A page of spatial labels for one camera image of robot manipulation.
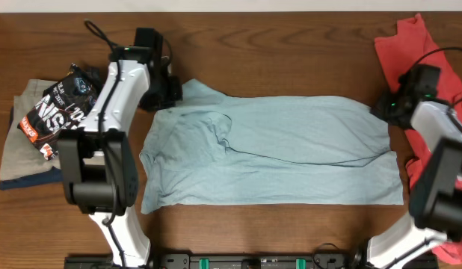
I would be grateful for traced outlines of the light blue t-shirt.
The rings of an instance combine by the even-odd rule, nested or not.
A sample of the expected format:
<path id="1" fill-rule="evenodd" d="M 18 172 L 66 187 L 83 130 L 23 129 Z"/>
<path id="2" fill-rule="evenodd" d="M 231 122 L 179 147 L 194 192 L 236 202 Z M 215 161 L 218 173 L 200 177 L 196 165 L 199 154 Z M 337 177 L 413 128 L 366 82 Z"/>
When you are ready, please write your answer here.
<path id="1" fill-rule="evenodd" d="M 400 205 L 387 124 L 341 96 L 227 96 L 198 80 L 155 114 L 141 211 L 168 205 Z"/>

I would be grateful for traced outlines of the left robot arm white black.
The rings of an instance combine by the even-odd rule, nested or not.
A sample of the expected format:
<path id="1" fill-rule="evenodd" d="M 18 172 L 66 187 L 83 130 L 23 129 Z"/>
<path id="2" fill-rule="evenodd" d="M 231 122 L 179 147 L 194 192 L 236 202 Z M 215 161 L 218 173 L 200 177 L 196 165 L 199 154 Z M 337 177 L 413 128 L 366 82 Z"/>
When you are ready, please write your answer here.
<path id="1" fill-rule="evenodd" d="M 139 176 L 129 130 L 137 109 L 173 107 L 182 86 L 172 57 L 163 55 L 169 43 L 154 28 L 137 28 L 134 43 L 120 46 L 91 21 L 85 25 L 111 48 L 108 75 L 87 118 L 59 134 L 59 161 L 67 202 L 99 226 L 112 253 L 70 256 L 64 267 L 151 268 L 151 243 L 135 210 Z"/>

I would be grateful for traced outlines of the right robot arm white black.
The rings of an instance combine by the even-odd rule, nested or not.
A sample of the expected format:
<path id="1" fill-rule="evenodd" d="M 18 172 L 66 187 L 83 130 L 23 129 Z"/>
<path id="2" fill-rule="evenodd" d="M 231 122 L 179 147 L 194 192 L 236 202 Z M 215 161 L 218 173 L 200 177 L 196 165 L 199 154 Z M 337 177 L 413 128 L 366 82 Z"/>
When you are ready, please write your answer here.
<path id="1" fill-rule="evenodd" d="M 462 123 L 453 106 L 437 98 L 440 68 L 415 64 L 399 78 L 397 93 L 385 93 L 372 113 L 391 125 L 419 133 L 431 152 L 411 188 L 407 212 L 370 238 L 350 268 L 424 268 L 433 248 L 462 239 Z"/>

